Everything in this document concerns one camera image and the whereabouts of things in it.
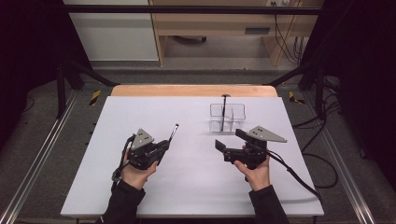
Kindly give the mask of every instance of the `cable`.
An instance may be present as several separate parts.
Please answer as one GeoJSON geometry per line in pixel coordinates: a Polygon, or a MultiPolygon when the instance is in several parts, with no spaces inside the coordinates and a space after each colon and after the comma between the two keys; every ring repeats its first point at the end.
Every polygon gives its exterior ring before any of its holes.
{"type": "Polygon", "coordinates": [[[320,126],[320,129],[315,133],[315,135],[308,141],[308,143],[305,145],[305,147],[303,147],[301,149],[302,152],[304,152],[309,145],[311,145],[311,143],[315,140],[315,138],[318,137],[318,135],[320,134],[320,132],[323,130],[324,125],[326,124],[326,119],[323,121],[322,125],[320,126]]]}
{"type": "Polygon", "coordinates": [[[321,122],[320,124],[315,125],[315,126],[310,126],[310,127],[305,127],[305,128],[295,128],[295,129],[314,129],[314,128],[320,127],[321,125],[323,125],[323,122],[321,122]]]}
{"type": "Polygon", "coordinates": [[[294,38],[293,44],[293,54],[294,57],[297,59],[297,63],[300,64],[301,59],[303,58],[303,45],[304,45],[304,38],[300,37],[300,45],[297,47],[298,36],[294,38]]]}
{"type": "MultiPolygon", "coordinates": [[[[271,6],[276,7],[276,2],[271,2],[271,6]]],[[[274,17],[275,17],[275,28],[276,28],[276,29],[275,29],[275,40],[276,40],[277,44],[280,46],[280,49],[282,49],[282,51],[283,51],[283,53],[285,54],[285,56],[286,56],[286,58],[288,59],[288,61],[289,61],[290,63],[296,64],[297,61],[295,60],[295,58],[292,57],[292,55],[291,55],[291,53],[290,53],[290,50],[289,50],[289,48],[288,48],[288,45],[286,44],[286,40],[285,40],[285,38],[283,38],[283,35],[282,35],[282,33],[280,32],[280,29],[279,29],[279,27],[278,27],[278,25],[277,25],[277,17],[276,17],[276,14],[274,15],[274,17]],[[288,51],[289,56],[294,60],[294,62],[292,62],[292,61],[290,60],[290,58],[289,58],[288,54],[286,53],[286,51],[284,50],[283,46],[282,46],[282,45],[279,43],[279,41],[277,40],[277,32],[279,32],[280,37],[281,37],[282,40],[283,40],[283,44],[284,44],[284,46],[286,47],[286,50],[288,51]]]]}
{"type": "Polygon", "coordinates": [[[33,99],[32,97],[28,96],[26,99],[32,100],[32,104],[28,108],[24,109],[22,113],[32,109],[32,107],[35,105],[35,99],[33,99]]]}
{"type": "Polygon", "coordinates": [[[317,159],[320,159],[320,160],[326,162],[326,163],[332,168],[332,171],[334,172],[335,179],[334,179],[334,181],[332,182],[332,184],[327,185],[327,186],[318,186],[318,185],[315,185],[315,184],[314,184],[315,188],[318,188],[318,189],[330,189],[330,188],[333,188],[334,186],[337,185],[339,176],[338,176],[337,171],[335,170],[335,167],[334,167],[329,161],[327,161],[326,159],[324,159],[324,158],[322,158],[322,157],[320,157],[320,156],[317,156],[317,155],[315,155],[315,154],[306,153],[306,152],[303,153],[303,156],[314,157],[314,158],[317,158],[317,159]]]}
{"type": "Polygon", "coordinates": [[[111,192],[114,191],[114,189],[117,186],[118,181],[120,180],[120,176],[121,176],[121,171],[123,168],[125,168],[126,165],[128,165],[128,163],[124,164],[124,158],[125,158],[125,154],[126,154],[126,149],[128,148],[128,145],[130,143],[132,143],[134,141],[135,135],[129,137],[125,143],[125,146],[122,150],[122,156],[121,156],[121,160],[120,160],[120,165],[119,167],[114,171],[113,176],[112,176],[112,180],[113,180],[113,185],[111,186],[111,192]]]}
{"type": "MultiPolygon", "coordinates": [[[[332,103],[331,105],[329,105],[329,107],[328,107],[327,109],[324,110],[324,112],[327,112],[329,109],[331,109],[331,108],[332,108],[334,105],[336,105],[336,104],[339,104],[339,103],[338,103],[338,102],[332,103]]],[[[318,119],[318,115],[315,116],[315,117],[313,117],[312,119],[309,119],[309,120],[304,121],[304,122],[302,122],[302,123],[293,124],[293,125],[291,125],[291,127],[292,127],[293,129],[296,129],[296,128],[300,127],[300,126],[304,126],[305,124],[311,123],[311,122],[315,121],[316,119],[318,119]]]]}
{"type": "Polygon", "coordinates": [[[319,199],[319,201],[320,201],[320,203],[322,203],[321,195],[320,195],[315,189],[312,189],[311,187],[309,187],[309,186],[308,186],[308,185],[307,185],[307,184],[306,184],[306,183],[294,172],[294,170],[291,169],[291,168],[283,161],[283,159],[282,159],[279,155],[277,155],[277,154],[274,154],[274,155],[273,155],[274,152],[271,152],[271,151],[269,151],[269,150],[266,150],[266,153],[267,153],[267,155],[270,156],[272,159],[278,161],[280,164],[282,164],[283,166],[285,166],[285,167],[286,167],[286,170],[294,177],[294,179],[296,179],[297,182],[299,182],[304,188],[306,188],[306,189],[309,190],[311,193],[313,193],[315,196],[317,196],[318,199],[319,199]]]}

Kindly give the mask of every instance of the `transparent container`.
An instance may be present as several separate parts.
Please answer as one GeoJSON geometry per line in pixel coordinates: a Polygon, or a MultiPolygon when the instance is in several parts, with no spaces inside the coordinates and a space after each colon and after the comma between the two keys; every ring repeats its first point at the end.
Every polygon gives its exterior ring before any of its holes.
{"type": "Polygon", "coordinates": [[[210,105],[209,131],[212,133],[235,132],[242,129],[246,119],[245,105],[227,104],[210,105]]]}

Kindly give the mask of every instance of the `white table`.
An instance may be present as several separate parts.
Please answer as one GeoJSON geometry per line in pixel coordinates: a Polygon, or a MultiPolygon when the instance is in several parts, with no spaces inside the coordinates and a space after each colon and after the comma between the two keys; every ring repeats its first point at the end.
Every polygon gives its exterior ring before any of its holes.
{"type": "MultiPolygon", "coordinates": [[[[68,217],[99,217],[110,197],[111,175],[118,167],[128,137],[139,128],[155,138],[168,139],[180,126],[157,172],[145,185],[147,193],[138,206],[139,217],[252,217],[250,187],[244,176],[223,161],[215,139],[227,147],[240,148],[244,141],[233,133],[209,131],[210,104],[221,97],[119,97],[106,100],[78,173],[61,214],[68,217]]],[[[257,125],[281,135],[287,143],[269,142],[300,178],[313,188],[282,99],[278,97],[230,97],[229,104],[244,104],[243,130],[257,125]]],[[[276,161],[270,162],[271,182],[288,216],[323,215],[319,200],[302,187],[276,161]]]]}

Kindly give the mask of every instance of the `forearm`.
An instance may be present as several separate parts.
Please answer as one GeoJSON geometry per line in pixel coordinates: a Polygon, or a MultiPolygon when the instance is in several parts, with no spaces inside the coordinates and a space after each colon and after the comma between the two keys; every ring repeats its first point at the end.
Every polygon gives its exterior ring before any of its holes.
{"type": "Polygon", "coordinates": [[[95,223],[134,223],[137,206],[145,191],[129,186],[123,180],[114,189],[105,213],[95,223]]]}
{"type": "Polygon", "coordinates": [[[253,190],[249,196],[256,213],[257,224],[289,223],[272,185],[257,191],[253,190]]]}

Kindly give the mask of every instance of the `black curtain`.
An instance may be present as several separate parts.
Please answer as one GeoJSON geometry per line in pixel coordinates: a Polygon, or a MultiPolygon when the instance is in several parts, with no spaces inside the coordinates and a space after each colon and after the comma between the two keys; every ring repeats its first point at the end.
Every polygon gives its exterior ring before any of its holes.
{"type": "Polygon", "coordinates": [[[26,106],[31,89],[56,79],[61,61],[92,69],[62,0],[2,0],[0,7],[0,148],[26,106]]]}
{"type": "MultiPolygon", "coordinates": [[[[339,77],[340,101],[362,151],[396,189],[395,8],[396,1],[355,1],[318,61],[325,76],[339,77]]],[[[340,16],[319,17],[303,63],[318,56],[314,52],[340,16]]]]}

